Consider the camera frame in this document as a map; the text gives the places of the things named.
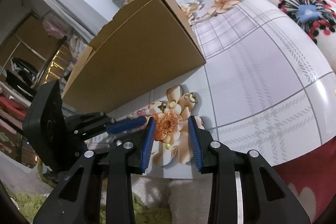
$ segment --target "curtain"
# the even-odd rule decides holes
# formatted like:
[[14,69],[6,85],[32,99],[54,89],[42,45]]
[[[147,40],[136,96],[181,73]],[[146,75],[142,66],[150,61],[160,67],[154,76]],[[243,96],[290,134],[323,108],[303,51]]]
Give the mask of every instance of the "curtain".
[[72,26],[86,41],[94,37],[94,32],[89,30],[80,20],[58,0],[43,0],[59,17]]

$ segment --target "box flap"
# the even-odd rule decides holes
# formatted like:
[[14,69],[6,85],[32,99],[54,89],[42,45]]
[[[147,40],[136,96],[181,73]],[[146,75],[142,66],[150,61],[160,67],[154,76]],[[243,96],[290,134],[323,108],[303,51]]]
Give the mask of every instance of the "box flap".
[[183,26],[184,30],[188,33],[190,38],[193,40],[195,45],[198,49],[199,45],[197,43],[197,38],[193,30],[191,29],[191,26],[188,22],[188,18],[186,14],[181,10],[180,6],[177,4],[176,0],[162,0],[165,2],[168,6],[168,8],[171,10],[171,12],[175,15],[176,19],[179,21],[179,23]]
[[73,83],[73,81],[76,79],[78,74],[82,71],[84,68],[89,56],[92,57],[93,53],[95,51],[90,46],[86,46],[84,50],[80,53],[76,65],[73,67],[73,70],[69,76],[69,79],[67,81],[67,84],[64,87],[64,91],[62,93],[62,98],[65,95],[65,93],[68,91],[69,87]]
[[94,37],[89,45],[97,51],[100,46],[130,17],[132,17],[138,10],[146,5],[151,0],[133,0],[129,4],[123,6],[113,17],[113,19],[107,23],[100,30],[98,35]]

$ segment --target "plaid pattern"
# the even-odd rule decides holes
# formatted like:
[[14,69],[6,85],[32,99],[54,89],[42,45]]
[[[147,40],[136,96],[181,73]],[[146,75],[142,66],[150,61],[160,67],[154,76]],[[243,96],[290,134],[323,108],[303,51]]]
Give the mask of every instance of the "plaid pattern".
[[[202,18],[213,0],[176,0],[180,6],[199,1],[193,17]],[[227,12],[193,23],[207,63],[119,107],[109,116],[120,120],[167,100],[166,91],[182,85],[197,93],[193,113],[202,117],[215,140],[231,149],[257,149],[271,164],[312,151],[335,136],[336,76],[311,39],[286,14],[266,0],[241,0]],[[321,83],[325,98],[320,95]],[[91,140],[101,148],[107,134]],[[152,163],[147,175],[190,179],[193,164]]]

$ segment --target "carpet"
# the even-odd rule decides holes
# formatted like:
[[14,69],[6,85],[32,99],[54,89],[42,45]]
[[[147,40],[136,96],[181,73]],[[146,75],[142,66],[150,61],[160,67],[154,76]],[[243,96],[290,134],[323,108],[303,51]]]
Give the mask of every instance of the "carpet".
[[[32,223],[37,211],[46,200],[46,195],[29,195],[27,193],[14,194],[7,187],[6,190],[9,196],[16,201],[22,215]],[[147,208],[135,194],[133,194],[133,206],[136,224],[171,224],[171,213],[169,209]],[[105,206],[102,205],[100,207],[100,224],[105,224],[105,222]]]

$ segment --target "metal screw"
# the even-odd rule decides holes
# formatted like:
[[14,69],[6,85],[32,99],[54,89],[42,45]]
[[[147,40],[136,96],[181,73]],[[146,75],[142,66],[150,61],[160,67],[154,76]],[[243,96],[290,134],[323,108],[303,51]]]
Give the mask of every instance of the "metal screw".
[[133,147],[133,143],[131,143],[131,142],[124,143],[124,148],[130,149],[132,147]]
[[220,142],[213,141],[210,143],[211,147],[213,148],[219,148],[221,146]]
[[92,150],[86,151],[84,156],[86,158],[91,158],[95,153]]
[[257,150],[251,150],[250,156],[256,158],[259,156],[259,152]]

